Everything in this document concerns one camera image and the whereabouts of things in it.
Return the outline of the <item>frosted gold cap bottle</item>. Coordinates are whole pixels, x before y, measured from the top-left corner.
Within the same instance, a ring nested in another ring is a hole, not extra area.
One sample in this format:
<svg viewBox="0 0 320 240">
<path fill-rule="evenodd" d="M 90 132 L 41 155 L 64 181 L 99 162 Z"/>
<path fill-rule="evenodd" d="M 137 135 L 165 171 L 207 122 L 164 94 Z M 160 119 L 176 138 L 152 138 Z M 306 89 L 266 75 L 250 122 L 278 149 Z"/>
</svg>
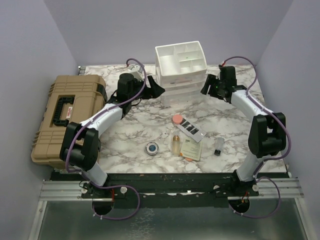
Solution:
<svg viewBox="0 0 320 240">
<path fill-rule="evenodd" d="M 174 134 L 172 137 L 172 153 L 174 156 L 180 156 L 180 136 L 178 134 Z"/>
</svg>

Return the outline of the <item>clear vial black cap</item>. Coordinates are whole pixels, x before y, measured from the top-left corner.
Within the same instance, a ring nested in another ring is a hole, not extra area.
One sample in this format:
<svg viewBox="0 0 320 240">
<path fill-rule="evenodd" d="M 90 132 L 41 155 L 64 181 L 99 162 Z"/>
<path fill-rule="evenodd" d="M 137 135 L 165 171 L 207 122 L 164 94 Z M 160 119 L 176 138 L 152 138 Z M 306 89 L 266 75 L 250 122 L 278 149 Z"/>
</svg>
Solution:
<svg viewBox="0 0 320 240">
<path fill-rule="evenodd" d="M 214 143 L 214 155 L 215 156 L 220 156 L 221 152 L 223 150 L 223 146 L 225 143 L 225 139 L 223 137 L 218 137 L 215 139 L 215 143 Z"/>
</svg>

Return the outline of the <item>round blue lid jar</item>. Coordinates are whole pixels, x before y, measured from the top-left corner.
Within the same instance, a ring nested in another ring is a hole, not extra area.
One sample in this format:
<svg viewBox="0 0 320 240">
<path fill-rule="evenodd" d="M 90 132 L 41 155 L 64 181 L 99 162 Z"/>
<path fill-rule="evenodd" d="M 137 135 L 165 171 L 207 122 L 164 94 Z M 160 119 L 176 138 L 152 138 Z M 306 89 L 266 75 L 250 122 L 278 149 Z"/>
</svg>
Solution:
<svg viewBox="0 0 320 240">
<path fill-rule="evenodd" d="M 148 155 L 154 156 L 159 152 L 159 146 L 156 142 L 148 142 L 145 151 Z"/>
</svg>

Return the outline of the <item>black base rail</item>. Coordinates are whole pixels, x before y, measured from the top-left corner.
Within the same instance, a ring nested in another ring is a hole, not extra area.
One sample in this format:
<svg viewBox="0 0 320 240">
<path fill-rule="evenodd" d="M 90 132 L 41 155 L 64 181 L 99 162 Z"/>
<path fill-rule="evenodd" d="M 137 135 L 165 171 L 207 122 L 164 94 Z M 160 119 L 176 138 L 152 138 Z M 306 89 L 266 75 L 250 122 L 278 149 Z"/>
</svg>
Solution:
<svg viewBox="0 0 320 240">
<path fill-rule="evenodd" d="M 249 203 L 258 196 L 255 181 L 240 183 L 233 173 L 111 173 L 100 189 L 78 174 L 53 172 L 52 184 L 76 190 L 75 199 L 99 208 L 226 208 L 232 199 Z"/>
</svg>

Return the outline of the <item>tan hard tool case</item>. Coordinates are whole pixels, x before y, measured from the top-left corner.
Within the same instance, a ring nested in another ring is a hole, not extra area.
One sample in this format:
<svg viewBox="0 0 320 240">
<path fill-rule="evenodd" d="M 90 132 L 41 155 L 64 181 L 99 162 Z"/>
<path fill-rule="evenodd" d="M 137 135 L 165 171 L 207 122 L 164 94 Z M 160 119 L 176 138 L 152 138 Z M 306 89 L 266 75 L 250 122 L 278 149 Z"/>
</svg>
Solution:
<svg viewBox="0 0 320 240">
<path fill-rule="evenodd" d="M 106 102 L 106 83 L 101 76 L 59 75 L 50 87 L 43 120 L 33 140 L 32 161 L 64 169 L 60 150 L 67 125 L 89 119 Z"/>
</svg>

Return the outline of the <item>eyeshadow palette plastic sleeve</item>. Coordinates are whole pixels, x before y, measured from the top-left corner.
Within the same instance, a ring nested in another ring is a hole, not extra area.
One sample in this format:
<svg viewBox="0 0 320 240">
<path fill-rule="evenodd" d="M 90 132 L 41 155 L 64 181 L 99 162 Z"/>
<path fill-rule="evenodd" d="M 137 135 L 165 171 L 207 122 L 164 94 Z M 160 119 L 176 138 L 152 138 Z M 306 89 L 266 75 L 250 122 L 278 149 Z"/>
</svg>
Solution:
<svg viewBox="0 0 320 240">
<path fill-rule="evenodd" d="M 182 122 L 179 124 L 175 124 L 175 126 L 197 143 L 199 143 L 207 134 L 204 130 L 202 130 L 195 123 L 191 122 L 188 118 L 183 117 Z"/>
</svg>

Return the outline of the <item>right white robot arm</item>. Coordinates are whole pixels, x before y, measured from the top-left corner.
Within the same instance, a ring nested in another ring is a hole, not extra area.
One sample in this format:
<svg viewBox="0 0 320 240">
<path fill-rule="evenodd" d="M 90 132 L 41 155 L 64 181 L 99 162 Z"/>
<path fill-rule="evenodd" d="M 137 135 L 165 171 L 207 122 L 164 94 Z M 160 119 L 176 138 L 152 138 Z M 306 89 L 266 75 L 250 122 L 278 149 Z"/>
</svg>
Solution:
<svg viewBox="0 0 320 240">
<path fill-rule="evenodd" d="M 238 85 L 234 66 L 220 65 L 218 76 L 208 74 L 200 92 L 233 105 L 251 122 L 249 153 L 235 171 L 237 179 L 229 184 L 230 191 L 240 196 L 247 191 L 247 182 L 255 179 L 265 162 L 281 159 L 277 154 L 287 147 L 286 117 L 265 108 L 244 85 Z"/>
</svg>

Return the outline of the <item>white makeup organizer with drawers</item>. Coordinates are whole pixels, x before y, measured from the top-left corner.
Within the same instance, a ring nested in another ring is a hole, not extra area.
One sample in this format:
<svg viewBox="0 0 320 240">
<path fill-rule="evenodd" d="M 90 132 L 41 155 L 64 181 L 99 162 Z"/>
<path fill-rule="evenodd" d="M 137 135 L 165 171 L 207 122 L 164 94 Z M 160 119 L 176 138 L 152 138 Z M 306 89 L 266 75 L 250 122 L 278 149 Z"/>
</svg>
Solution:
<svg viewBox="0 0 320 240">
<path fill-rule="evenodd" d="M 207 77 L 207 61 L 199 41 L 189 41 L 155 47 L 155 77 L 165 89 L 160 96 L 163 106 L 199 102 Z M 192 82 L 170 84 L 174 79 L 192 78 Z"/>
</svg>

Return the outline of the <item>pink round compact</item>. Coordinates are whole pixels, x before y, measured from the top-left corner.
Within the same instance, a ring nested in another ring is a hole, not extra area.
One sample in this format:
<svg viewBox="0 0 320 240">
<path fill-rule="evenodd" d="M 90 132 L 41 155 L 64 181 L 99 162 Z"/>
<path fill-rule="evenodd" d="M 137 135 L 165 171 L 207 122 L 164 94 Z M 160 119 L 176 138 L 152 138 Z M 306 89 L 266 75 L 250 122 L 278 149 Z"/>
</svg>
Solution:
<svg viewBox="0 0 320 240">
<path fill-rule="evenodd" d="M 173 117 L 172 117 L 172 122 L 176 125 L 179 125 L 183 122 L 183 116 L 180 115 L 180 114 L 175 114 Z"/>
</svg>

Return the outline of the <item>pink handled brush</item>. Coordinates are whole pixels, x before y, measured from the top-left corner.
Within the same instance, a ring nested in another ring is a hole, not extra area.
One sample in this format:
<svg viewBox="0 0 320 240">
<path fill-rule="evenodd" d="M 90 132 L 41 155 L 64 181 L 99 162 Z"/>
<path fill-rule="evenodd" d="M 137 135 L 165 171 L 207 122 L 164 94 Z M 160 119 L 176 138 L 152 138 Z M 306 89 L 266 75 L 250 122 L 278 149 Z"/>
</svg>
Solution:
<svg viewBox="0 0 320 240">
<path fill-rule="evenodd" d="M 184 83 L 190 83 L 192 82 L 193 79 L 190 78 L 190 77 L 181 77 L 181 78 L 176 78 L 176 79 L 173 79 L 170 84 L 171 85 L 177 85 L 177 84 L 184 84 Z"/>
</svg>

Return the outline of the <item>aluminium rail frame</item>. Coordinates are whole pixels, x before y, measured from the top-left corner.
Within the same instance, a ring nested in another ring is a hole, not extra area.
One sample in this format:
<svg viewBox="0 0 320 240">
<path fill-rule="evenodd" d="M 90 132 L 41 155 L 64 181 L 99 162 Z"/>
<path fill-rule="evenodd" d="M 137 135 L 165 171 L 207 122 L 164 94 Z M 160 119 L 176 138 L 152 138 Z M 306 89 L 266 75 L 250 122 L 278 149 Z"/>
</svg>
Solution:
<svg viewBox="0 0 320 240">
<path fill-rule="evenodd" d="M 77 200 L 74 189 L 44 181 L 31 240 L 311 240 L 297 178 L 267 173 L 248 204 L 228 207 L 115 208 Z"/>
</svg>

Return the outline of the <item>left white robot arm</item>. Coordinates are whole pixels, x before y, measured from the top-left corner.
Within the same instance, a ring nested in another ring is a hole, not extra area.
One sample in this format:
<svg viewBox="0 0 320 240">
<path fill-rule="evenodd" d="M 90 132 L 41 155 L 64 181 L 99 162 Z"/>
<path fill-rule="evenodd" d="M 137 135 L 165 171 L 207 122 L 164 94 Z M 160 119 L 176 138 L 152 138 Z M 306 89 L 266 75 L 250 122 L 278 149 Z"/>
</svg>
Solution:
<svg viewBox="0 0 320 240">
<path fill-rule="evenodd" d="M 110 193 L 111 186 L 106 182 L 107 173 L 98 164 L 100 136 L 127 115 L 133 101 L 156 99 L 165 92 L 151 75 L 147 80 L 150 87 L 134 74 L 122 73 L 117 82 L 117 90 L 99 112 L 81 123 L 71 122 L 66 126 L 59 157 L 67 167 L 73 166 L 94 183 L 93 191 L 101 198 Z"/>
</svg>

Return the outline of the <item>cream sachet with barcode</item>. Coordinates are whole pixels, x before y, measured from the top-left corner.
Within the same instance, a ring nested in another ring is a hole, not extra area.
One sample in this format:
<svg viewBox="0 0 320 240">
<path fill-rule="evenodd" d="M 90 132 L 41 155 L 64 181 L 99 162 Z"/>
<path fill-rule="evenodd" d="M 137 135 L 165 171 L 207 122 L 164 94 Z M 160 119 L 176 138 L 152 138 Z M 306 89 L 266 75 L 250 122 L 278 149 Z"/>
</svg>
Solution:
<svg viewBox="0 0 320 240">
<path fill-rule="evenodd" d="M 180 156 L 188 159 L 189 161 L 199 161 L 201 158 L 203 143 L 196 142 L 192 138 L 185 138 L 182 141 Z"/>
</svg>

